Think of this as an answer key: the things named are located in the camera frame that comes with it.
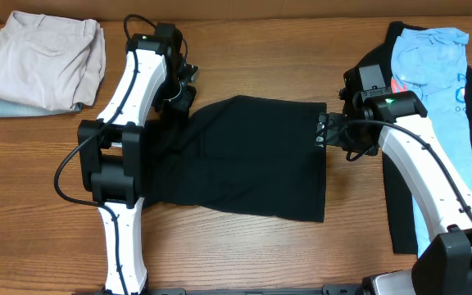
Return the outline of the plain black t-shirt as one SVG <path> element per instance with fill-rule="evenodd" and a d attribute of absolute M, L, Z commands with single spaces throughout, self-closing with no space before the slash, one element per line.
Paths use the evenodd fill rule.
<path fill-rule="evenodd" d="M 326 110 L 323 102 L 236 96 L 185 122 L 149 121 L 143 205 L 323 221 L 326 151 L 314 137 Z"/>

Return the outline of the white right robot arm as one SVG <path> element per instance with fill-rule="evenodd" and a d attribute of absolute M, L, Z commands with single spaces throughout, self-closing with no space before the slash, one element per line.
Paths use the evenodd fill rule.
<path fill-rule="evenodd" d="M 441 147 L 422 102 L 393 93 L 377 65 L 343 75 L 342 113 L 320 114 L 314 144 L 355 161 L 381 151 L 397 167 L 425 219 L 430 244 L 409 270 L 330 285 L 324 294 L 472 294 L 472 191 Z"/>

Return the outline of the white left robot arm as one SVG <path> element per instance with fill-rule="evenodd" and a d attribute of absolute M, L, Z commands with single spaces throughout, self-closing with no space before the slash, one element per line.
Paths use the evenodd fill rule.
<path fill-rule="evenodd" d="M 187 62 L 188 45 L 173 24 L 153 34 L 128 35 L 126 65 L 116 91 L 96 120 L 78 128 L 84 188 L 102 217 L 107 250 L 103 294 L 147 293 L 143 262 L 142 210 L 147 194 L 148 141 L 144 126 L 151 108 L 188 116 L 196 96 L 198 68 Z"/>

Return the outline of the black t-shirt with logo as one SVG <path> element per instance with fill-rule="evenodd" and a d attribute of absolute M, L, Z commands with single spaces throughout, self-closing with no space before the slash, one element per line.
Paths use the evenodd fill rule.
<path fill-rule="evenodd" d="M 391 71 L 393 46 L 397 36 L 404 29 L 428 30 L 394 21 L 388 27 L 384 42 L 363 57 L 358 64 L 359 67 L 379 65 L 387 86 L 389 83 L 391 86 L 393 77 Z M 470 124 L 472 147 L 472 68 L 470 66 L 467 67 L 466 78 L 465 113 Z M 430 245 L 426 222 L 401 173 L 385 153 L 383 153 L 383 181 L 393 251 L 396 254 L 416 254 L 420 257 Z"/>

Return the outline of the light blue printed t-shirt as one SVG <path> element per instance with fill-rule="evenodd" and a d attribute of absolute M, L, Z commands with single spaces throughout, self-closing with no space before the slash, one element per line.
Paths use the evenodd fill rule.
<path fill-rule="evenodd" d="M 413 91 L 442 149 L 472 192 L 470 124 L 465 113 L 469 35 L 456 28 L 404 29 L 391 58 L 393 92 Z"/>

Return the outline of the folded white beige trousers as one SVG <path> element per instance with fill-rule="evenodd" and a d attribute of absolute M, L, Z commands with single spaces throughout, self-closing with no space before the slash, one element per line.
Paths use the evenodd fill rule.
<path fill-rule="evenodd" d="M 105 75 L 104 31 L 93 19 L 13 11 L 0 30 L 0 99 L 45 111 L 91 106 Z"/>

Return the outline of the folded light blue jeans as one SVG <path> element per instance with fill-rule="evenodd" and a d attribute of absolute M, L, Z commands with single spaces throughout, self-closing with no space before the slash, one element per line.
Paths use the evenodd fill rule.
<path fill-rule="evenodd" d="M 54 116 L 71 112 L 81 112 L 82 109 L 83 104 L 77 103 L 75 108 L 69 111 L 49 111 L 39 107 L 8 102 L 0 98 L 0 118 Z"/>

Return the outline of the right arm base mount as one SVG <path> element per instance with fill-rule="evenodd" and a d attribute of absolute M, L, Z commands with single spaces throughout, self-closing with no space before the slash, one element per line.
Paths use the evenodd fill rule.
<path fill-rule="evenodd" d="M 365 277 L 361 287 L 363 293 L 369 295 L 415 295 L 411 270 Z"/>

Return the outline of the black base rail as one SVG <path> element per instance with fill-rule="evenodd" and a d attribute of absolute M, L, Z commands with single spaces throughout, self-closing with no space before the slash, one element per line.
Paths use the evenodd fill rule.
<path fill-rule="evenodd" d="M 250 288 L 185 290 L 184 288 L 159 288 L 150 295 L 362 295 L 359 284 L 327 284 L 319 288 Z"/>

